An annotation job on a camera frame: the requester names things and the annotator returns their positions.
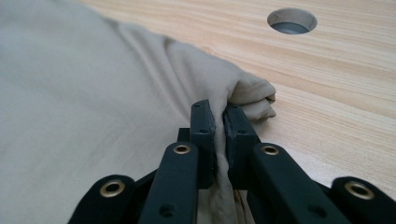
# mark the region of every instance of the wood grain surface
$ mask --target wood grain surface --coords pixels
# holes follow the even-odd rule
[[[396,2],[79,0],[105,16],[193,44],[269,80],[278,144],[318,182],[363,178],[396,199]],[[304,35],[273,30],[283,7],[314,14]]]

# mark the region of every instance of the light wood tabletop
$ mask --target light wood tabletop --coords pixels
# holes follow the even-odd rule
[[[277,90],[260,137],[314,180],[365,179],[396,199],[396,2],[79,0],[105,16],[193,44]],[[317,27],[282,34],[267,17],[311,12]]]

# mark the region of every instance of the beige cloth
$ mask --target beige cloth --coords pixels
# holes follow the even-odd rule
[[[191,104],[217,125],[216,185],[199,223],[236,223],[221,113],[275,115],[275,89],[235,65],[74,3],[0,1],[0,223],[65,223],[92,184],[158,165]]]

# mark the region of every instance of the brass grommet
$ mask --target brass grommet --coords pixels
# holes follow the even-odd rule
[[[176,152],[177,154],[187,154],[191,151],[191,148],[189,146],[186,145],[179,145],[174,147],[174,152]]]
[[[121,194],[124,189],[125,184],[119,179],[114,179],[108,181],[100,188],[100,194],[105,198],[112,198]]]
[[[267,155],[271,155],[271,156],[275,156],[279,153],[279,150],[275,147],[262,147],[262,152],[267,154]]]
[[[370,189],[355,181],[347,182],[345,188],[350,194],[363,200],[372,200],[375,196]]]

